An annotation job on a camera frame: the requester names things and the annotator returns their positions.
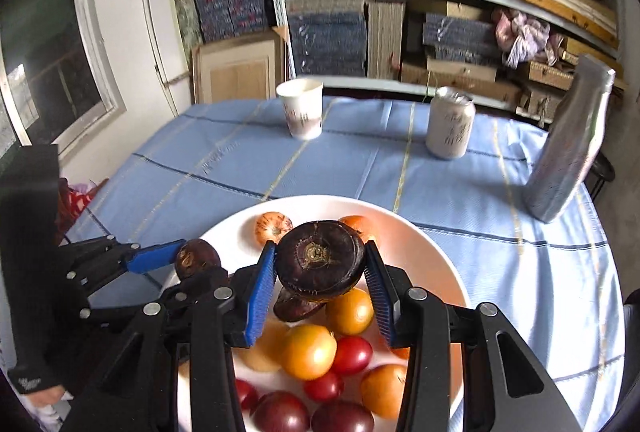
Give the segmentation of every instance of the red fabric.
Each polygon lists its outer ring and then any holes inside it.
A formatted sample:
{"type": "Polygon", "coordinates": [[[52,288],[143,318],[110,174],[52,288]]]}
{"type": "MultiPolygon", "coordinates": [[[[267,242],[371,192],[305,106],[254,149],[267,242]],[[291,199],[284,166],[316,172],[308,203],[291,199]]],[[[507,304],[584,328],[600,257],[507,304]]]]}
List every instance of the red fabric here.
{"type": "Polygon", "coordinates": [[[61,177],[58,180],[58,217],[56,218],[57,245],[62,242],[65,234],[74,225],[76,219],[80,217],[82,211],[84,211],[106,182],[107,180],[102,181],[102,183],[89,190],[89,192],[83,194],[71,188],[66,178],[61,177]]]}

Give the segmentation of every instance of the white plate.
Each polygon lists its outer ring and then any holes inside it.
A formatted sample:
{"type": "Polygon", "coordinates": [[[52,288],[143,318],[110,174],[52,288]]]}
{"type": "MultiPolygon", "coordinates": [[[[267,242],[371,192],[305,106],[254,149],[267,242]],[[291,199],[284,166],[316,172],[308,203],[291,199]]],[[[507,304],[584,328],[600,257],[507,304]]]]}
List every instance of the white plate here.
{"type": "MultiPolygon", "coordinates": [[[[400,216],[355,199],[336,196],[297,196],[275,199],[260,203],[228,217],[206,232],[202,238],[209,242],[220,254],[223,268],[229,273],[243,266],[254,265],[260,255],[260,247],[254,238],[254,222],[264,212],[276,211],[289,216],[294,225],[318,219],[339,219],[349,215],[363,215],[375,222],[380,232],[379,249],[383,260],[388,265],[404,268],[412,283],[436,294],[450,304],[470,307],[471,303],[462,279],[449,257],[427,235],[422,233],[400,216]]],[[[177,284],[175,273],[167,279],[165,287],[177,284]]],[[[364,277],[358,287],[367,288],[364,277]]],[[[276,282],[274,299],[280,291],[280,283],[276,282]]],[[[321,322],[324,312],[321,311],[314,321],[321,322]]],[[[382,364],[406,364],[380,343],[378,327],[374,322],[363,334],[374,348],[369,368],[382,364]]],[[[236,377],[250,382],[260,394],[277,389],[286,389],[300,396],[307,405],[310,414],[318,407],[305,398],[302,382],[292,379],[283,372],[261,373],[247,368],[234,357],[236,377]]],[[[344,399],[360,401],[358,384],[361,375],[345,379],[344,399]]],[[[462,399],[462,358],[460,347],[451,347],[451,408],[450,414],[456,410],[462,399]]],[[[178,377],[178,421],[180,428],[191,432],[191,406],[188,380],[178,377]]],[[[251,418],[244,415],[247,432],[257,432],[251,418]]],[[[376,417],[376,432],[394,432],[396,422],[376,417]]]]}

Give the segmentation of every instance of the wooden cabinet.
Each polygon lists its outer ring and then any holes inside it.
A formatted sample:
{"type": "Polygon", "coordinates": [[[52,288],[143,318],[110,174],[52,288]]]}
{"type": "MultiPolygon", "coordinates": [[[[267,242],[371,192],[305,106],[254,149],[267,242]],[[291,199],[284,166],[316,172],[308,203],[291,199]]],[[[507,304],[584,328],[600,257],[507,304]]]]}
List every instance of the wooden cabinet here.
{"type": "Polygon", "coordinates": [[[284,81],[285,48],[273,30],[212,42],[193,53],[198,104],[274,98],[284,81]]]}

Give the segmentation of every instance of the window frame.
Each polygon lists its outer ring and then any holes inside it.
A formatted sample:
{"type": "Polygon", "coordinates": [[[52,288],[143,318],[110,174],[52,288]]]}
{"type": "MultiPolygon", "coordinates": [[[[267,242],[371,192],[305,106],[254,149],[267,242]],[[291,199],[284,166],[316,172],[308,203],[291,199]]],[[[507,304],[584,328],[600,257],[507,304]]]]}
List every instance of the window frame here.
{"type": "MultiPolygon", "coordinates": [[[[61,160],[69,157],[81,147],[82,142],[90,135],[98,132],[107,123],[110,123],[111,120],[126,111],[104,48],[94,0],[74,0],[74,8],[76,10],[82,48],[102,103],[94,105],[53,141],[58,145],[58,155],[61,160]]],[[[7,70],[4,67],[4,59],[2,58],[1,42],[0,95],[4,100],[9,121],[14,127],[18,141],[21,145],[31,145],[31,139],[20,119],[11,94],[7,70]]]]}

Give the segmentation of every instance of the table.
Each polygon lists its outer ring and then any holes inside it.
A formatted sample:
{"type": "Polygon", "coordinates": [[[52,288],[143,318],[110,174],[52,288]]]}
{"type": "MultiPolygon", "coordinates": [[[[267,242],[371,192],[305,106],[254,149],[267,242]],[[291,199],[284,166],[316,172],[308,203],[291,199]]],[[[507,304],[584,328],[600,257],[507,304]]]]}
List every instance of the table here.
{"type": "MultiPolygon", "coordinates": [[[[290,138],[280,103],[196,105],[135,152],[69,232],[142,246],[190,239],[255,203],[302,194],[393,210],[452,260],[473,306],[493,301],[545,365],[586,431],[615,408],[622,379],[622,299],[607,238],[584,186],[550,224],[520,192],[546,133],[477,115],[455,161],[424,146],[427,104],[324,99],[323,133],[290,138]]],[[[153,300],[171,267],[127,273],[94,307],[153,300]]],[[[462,429],[462,409],[450,430],[462,429]]]]}

